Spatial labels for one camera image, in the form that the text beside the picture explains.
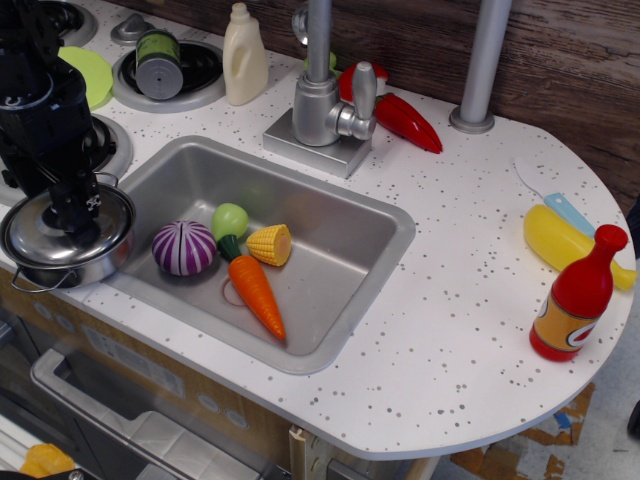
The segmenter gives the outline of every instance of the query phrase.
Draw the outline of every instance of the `red bottle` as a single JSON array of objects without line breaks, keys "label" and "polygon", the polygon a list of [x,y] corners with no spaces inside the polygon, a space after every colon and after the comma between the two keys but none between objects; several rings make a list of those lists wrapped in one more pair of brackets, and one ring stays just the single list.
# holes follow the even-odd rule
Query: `red bottle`
[{"label": "red bottle", "polygon": [[549,360],[566,362],[574,358],[611,299],[611,261],[629,239],[615,225],[602,225],[594,239],[591,253],[558,275],[533,322],[529,341]]}]

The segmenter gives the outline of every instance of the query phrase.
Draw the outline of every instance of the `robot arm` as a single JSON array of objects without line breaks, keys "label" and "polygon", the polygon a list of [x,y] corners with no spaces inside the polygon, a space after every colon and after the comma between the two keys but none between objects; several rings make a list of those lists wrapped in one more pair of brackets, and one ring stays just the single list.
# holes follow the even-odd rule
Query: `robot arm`
[{"label": "robot arm", "polygon": [[75,234],[98,214],[97,140],[84,79],[58,58],[61,44],[38,0],[0,0],[0,157],[28,197],[49,190],[55,227]]}]

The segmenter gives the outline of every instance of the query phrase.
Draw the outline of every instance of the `wooden wall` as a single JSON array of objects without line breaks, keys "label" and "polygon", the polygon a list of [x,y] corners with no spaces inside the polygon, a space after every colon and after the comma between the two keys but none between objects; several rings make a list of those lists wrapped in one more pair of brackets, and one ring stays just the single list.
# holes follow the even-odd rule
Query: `wooden wall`
[{"label": "wooden wall", "polygon": [[[234,3],[110,1],[219,35]],[[301,1],[245,3],[269,50],[306,56],[291,31]],[[375,61],[390,84],[459,104],[479,7],[480,0],[334,0],[338,69]],[[490,109],[560,139],[627,213],[640,194],[640,2],[513,0]]]}]

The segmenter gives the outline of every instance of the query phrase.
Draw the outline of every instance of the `floor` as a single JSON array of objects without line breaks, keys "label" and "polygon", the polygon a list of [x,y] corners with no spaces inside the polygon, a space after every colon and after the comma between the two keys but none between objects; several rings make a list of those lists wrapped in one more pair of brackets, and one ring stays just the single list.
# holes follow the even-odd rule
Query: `floor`
[{"label": "floor", "polygon": [[637,282],[618,347],[574,401],[537,428],[489,447],[442,457],[432,480],[636,480],[640,440],[628,435],[627,424],[639,401]]}]

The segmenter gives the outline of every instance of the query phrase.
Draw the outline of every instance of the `white bottle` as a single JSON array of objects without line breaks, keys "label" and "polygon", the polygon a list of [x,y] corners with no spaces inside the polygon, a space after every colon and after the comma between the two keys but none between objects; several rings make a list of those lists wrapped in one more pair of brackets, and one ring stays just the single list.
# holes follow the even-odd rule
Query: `white bottle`
[{"label": "white bottle", "polygon": [[244,105],[256,98],[269,81],[269,60],[260,37],[258,20],[244,3],[235,3],[224,35],[222,69],[231,105]]}]

